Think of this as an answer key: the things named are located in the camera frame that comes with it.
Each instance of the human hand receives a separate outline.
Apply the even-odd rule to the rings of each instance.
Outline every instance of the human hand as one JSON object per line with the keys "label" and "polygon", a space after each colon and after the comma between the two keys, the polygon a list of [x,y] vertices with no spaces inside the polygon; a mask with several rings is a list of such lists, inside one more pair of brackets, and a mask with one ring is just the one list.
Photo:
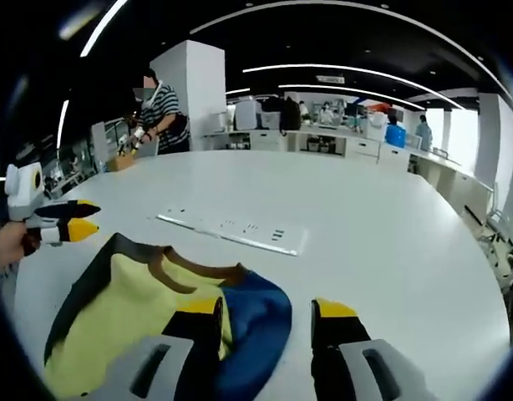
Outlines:
{"label": "human hand", "polygon": [[24,236],[34,249],[39,248],[39,241],[28,236],[26,225],[22,222],[11,221],[0,229],[0,269],[24,258]]}
{"label": "human hand", "polygon": [[156,135],[158,134],[158,130],[156,128],[148,129],[147,134],[148,135],[144,135],[144,136],[150,135],[149,140],[153,140],[156,137]]}

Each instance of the led strip light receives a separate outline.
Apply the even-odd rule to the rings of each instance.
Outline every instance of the led strip light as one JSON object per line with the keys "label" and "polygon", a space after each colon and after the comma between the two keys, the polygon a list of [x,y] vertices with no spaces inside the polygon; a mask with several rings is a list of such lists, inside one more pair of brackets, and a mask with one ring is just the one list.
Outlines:
{"label": "led strip light", "polygon": [[69,101],[65,100],[63,102],[63,106],[62,106],[62,113],[59,115],[58,138],[56,139],[56,150],[59,150],[59,146],[61,145],[63,122],[65,121],[65,115],[67,114],[68,106],[69,106]]}
{"label": "led strip light", "polygon": [[405,21],[406,23],[412,23],[414,26],[418,28],[422,28],[423,30],[432,33],[437,38],[440,38],[444,40],[446,43],[450,44],[454,48],[458,49],[462,54],[464,54],[466,57],[468,57],[470,60],[472,60],[476,65],[478,65],[483,71],[485,71],[500,87],[501,90],[505,92],[505,94],[509,97],[511,102],[513,102],[513,97],[510,95],[509,90],[500,82],[500,80],[481,62],[477,57],[475,57],[472,53],[470,53],[468,50],[460,46],[457,42],[451,40],[441,32],[437,31],[436,29],[433,29],[429,27],[428,25],[425,25],[424,23],[421,23],[420,21],[416,21],[415,19],[412,19],[410,17],[406,17],[402,14],[395,13],[393,11],[390,11],[388,9],[379,8],[375,6],[369,6],[366,4],[360,4],[360,3],[354,3],[354,2],[343,2],[338,0],[288,0],[283,2],[276,2],[276,3],[270,3],[270,4],[263,4],[261,6],[255,6],[251,8],[246,8],[244,10],[237,11],[235,13],[231,13],[228,15],[225,15],[223,17],[219,17],[217,19],[214,19],[213,21],[210,21],[209,23],[205,23],[203,25],[200,25],[200,27],[197,27],[195,29],[192,29],[190,31],[190,35],[194,33],[198,33],[199,31],[211,27],[212,25],[216,25],[217,23],[221,23],[223,21],[226,21],[231,18],[239,17],[241,15],[247,14],[247,13],[254,13],[256,11],[260,10],[266,10],[268,8],[277,8],[277,7],[285,7],[285,6],[299,6],[299,5],[306,5],[306,4],[324,4],[324,5],[332,5],[332,6],[342,6],[342,7],[351,7],[351,8],[361,8],[363,10],[373,11],[375,13],[381,13],[388,15],[393,18],[400,19],[402,21]]}
{"label": "led strip light", "polygon": [[119,12],[119,10],[128,2],[128,0],[117,0],[112,7],[108,10],[108,12],[101,18],[99,25],[97,25],[94,31],[91,33],[91,36],[86,42],[80,57],[86,57],[95,43],[97,39],[99,39],[100,34],[104,31],[104,29],[108,26],[109,22],[115,17],[115,14]]}
{"label": "led strip light", "polygon": [[463,106],[456,103],[454,100],[444,96],[443,94],[440,94],[439,92],[436,92],[432,89],[426,88],[423,85],[417,84],[415,82],[409,81],[407,79],[403,79],[400,77],[396,77],[394,75],[386,74],[386,73],[380,73],[379,71],[373,71],[372,69],[358,69],[357,67],[346,67],[343,65],[331,65],[331,64],[313,64],[313,63],[301,63],[301,64],[277,64],[277,65],[267,65],[266,67],[256,67],[254,69],[244,69],[243,73],[254,73],[256,71],[264,71],[267,69],[292,69],[292,68],[315,68],[315,69],[344,69],[347,71],[355,71],[358,73],[365,73],[365,74],[372,74],[372,75],[378,75],[379,77],[385,77],[389,79],[393,79],[394,81],[401,82],[402,84],[407,84],[410,86],[414,86],[415,88],[425,90],[426,92],[429,92],[430,94],[433,94],[434,96],[441,98],[442,100],[445,100],[446,102],[454,105],[458,109],[465,110]]}
{"label": "led strip light", "polygon": [[417,104],[410,103],[407,100],[402,100],[398,98],[394,98],[392,96],[387,96],[386,94],[378,94],[376,92],[370,92],[369,90],[362,90],[362,89],[354,89],[354,88],[344,88],[342,86],[327,86],[327,85],[303,85],[303,84],[288,84],[288,85],[279,85],[279,88],[315,88],[315,89],[333,89],[333,90],[344,90],[347,92],[358,92],[360,94],[371,94],[372,96],[377,96],[379,98],[385,98],[389,100],[393,100],[394,102],[400,102],[403,104],[407,104],[411,107],[414,107],[418,110],[425,111],[425,109],[422,106],[418,106]]}
{"label": "led strip light", "polygon": [[225,94],[241,94],[242,92],[249,92],[250,90],[251,88],[229,90],[228,92],[225,92]]}

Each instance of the black bag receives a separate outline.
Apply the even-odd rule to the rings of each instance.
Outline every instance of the black bag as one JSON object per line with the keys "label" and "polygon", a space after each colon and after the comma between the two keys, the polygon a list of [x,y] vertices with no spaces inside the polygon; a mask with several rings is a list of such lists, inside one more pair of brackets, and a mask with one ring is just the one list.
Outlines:
{"label": "black bag", "polygon": [[283,101],[280,130],[299,130],[301,128],[301,110],[299,104],[291,98]]}
{"label": "black bag", "polygon": [[170,124],[166,133],[170,136],[180,135],[180,133],[182,133],[182,131],[184,131],[186,129],[187,125],[188,125],[188,117],[186,117],[184,114],[179,112],[175,115],[175,119]]}
{"label": "black bag", "polygon": [[274,112],[274,111],[282,111],[282,106],[284,105],[284,100],[278,98],[277,96],[271,96],[262,102],[262,111],[265,112]]}

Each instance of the lab worker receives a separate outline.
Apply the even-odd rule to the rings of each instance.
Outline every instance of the lab worker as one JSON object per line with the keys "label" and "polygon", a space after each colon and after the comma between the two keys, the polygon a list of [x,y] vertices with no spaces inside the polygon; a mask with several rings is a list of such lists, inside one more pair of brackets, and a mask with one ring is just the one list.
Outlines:
{"label": "lab worker", "polygon": [[416,136],[422,138],[422,144],[420,149],[429,152],[431,148],[431,142],[433,141],[433,134],[431,128],[427,125],[427,119],[425,115],[420,115],[420,124],[416,127]]}
{"label": "lab worker", "polygon": [[310,119],[310,114],[308,113],[307,106],[305,102],[299,102],[299,112],[301,114],[301,119]]}
{"label": "lab worker", "polygon": [[329,107],[329,102],[325,102],[319,113],[320,124],[333,125],[333,117],[334,113]]}

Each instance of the robotic arm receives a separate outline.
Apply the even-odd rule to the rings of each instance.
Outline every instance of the robotic arm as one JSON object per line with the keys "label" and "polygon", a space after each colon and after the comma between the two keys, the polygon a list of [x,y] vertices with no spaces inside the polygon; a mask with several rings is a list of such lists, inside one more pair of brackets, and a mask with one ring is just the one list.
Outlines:
{"label": "robotic arm", "polygon": [[[82,241],[99,230],[95,224],[84,220],[100,211],[87,200],[51,200],[44,204],[43,173],[39,163],[20,169],[9,165],[4,190],[10,220],[24,221],[27,236],[40,242],[61,245],[62,241]],[[23,247],[25,255],[33,252],[30,241],[23,241]]]}

